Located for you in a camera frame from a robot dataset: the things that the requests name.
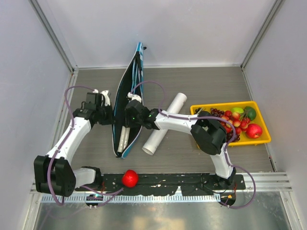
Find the blue racket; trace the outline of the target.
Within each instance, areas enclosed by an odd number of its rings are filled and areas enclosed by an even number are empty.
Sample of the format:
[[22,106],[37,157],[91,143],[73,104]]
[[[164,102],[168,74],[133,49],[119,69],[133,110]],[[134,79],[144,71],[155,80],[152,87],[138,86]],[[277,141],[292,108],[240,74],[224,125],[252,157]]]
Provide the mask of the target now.
[[126,146],[125,106],[128,104],[127,94],[134,85],[134,57],[127,66],[118,85],[114,115],[116,124],[113,127],[114,150],[121,156]]
[[[142,60],[142,51],[136,51],[134,54],[134,85],[131,87],[131,93],[137,94],[142,98],[143,104],[143,87],[139,85],[139,83],[143,82],[143,60]],[[126,139],[125,139],[125,149],[121,155],[121,158],[125,158],[132,146],[134,145],[136,139],[138,138],[142,126],[138,126],[135,128],[126,128]]]

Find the blue sport racket bag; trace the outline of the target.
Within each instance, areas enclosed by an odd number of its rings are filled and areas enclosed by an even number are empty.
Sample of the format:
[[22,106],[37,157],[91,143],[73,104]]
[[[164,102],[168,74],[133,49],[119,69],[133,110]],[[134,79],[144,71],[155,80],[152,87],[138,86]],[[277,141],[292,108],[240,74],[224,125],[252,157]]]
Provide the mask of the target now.
[[143,43],[139,42],[117,88],[113,110],[115,122],[112,125],[113,152],[117,158],[128,156],[142,129],[138,124],[129,124],[132,119],[126,117],[126,107],[132,103],[133,96],[143,103],[143,86],[138,85],[144,81],[143,52]]

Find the white shuttlecock tube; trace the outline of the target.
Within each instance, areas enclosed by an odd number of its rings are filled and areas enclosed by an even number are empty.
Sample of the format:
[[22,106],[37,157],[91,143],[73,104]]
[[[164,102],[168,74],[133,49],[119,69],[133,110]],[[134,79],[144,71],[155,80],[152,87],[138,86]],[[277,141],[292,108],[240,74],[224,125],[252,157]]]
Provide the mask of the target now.
[[[181,108],[183,107],[184,103],[186,102],[186,100],[187,100],[187,96],[179,92],[173,99],[172,103],[169,105],[166,112],[171,113],[171,114],[178,114]],[[170,118],[168,118],[167,116],[163,116],[163,115],[161,116],[160,114],[158,115],[159,124],[162,123],[162,126],[159,126],[159,127],[161,127],[162,129],[154,130],[151,133],[151,135],[149,136],[149,138],[147,139],[147,141],[142,147],[142,150],[145,153],[149,155],[154,155],[159,145],[161,144],[163,138],[165,137],[168,131],[168,128],[174,126],[174,125],[170,125],[166,123],[166,121],[168,121],[169,119]]]

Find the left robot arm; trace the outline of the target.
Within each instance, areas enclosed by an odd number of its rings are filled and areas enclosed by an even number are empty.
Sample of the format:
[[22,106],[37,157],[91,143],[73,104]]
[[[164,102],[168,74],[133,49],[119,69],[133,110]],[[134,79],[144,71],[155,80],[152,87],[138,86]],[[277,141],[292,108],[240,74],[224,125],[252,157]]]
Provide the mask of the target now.
[[74,189],[84,185],[93,191],[102,187],[103,177],[99,168],[83,166],[73,170],[71,162],[83,138],[94,125],[113,123],[109,96],[108,90],[87,93],[86,100],[72,113],[72,120],[56,145],[45,156],[35,158],[35,186],[38,192],[69,197]]

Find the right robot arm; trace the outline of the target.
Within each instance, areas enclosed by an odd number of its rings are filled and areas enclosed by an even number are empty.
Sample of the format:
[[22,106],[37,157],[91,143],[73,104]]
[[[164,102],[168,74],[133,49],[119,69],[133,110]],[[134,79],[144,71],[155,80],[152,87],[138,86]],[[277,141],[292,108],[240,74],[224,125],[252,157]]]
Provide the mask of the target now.
[[181,115],[159,109],[149,110],[141,102],[132,100],[125,107],[125,120],[126,126],[130,128],[142,126],[192,135],[199,148],[210,155],[218,185],[227,189],[234,184],[236,169],[228,156],[226,129],[220,124],[220,118],[209,112]]

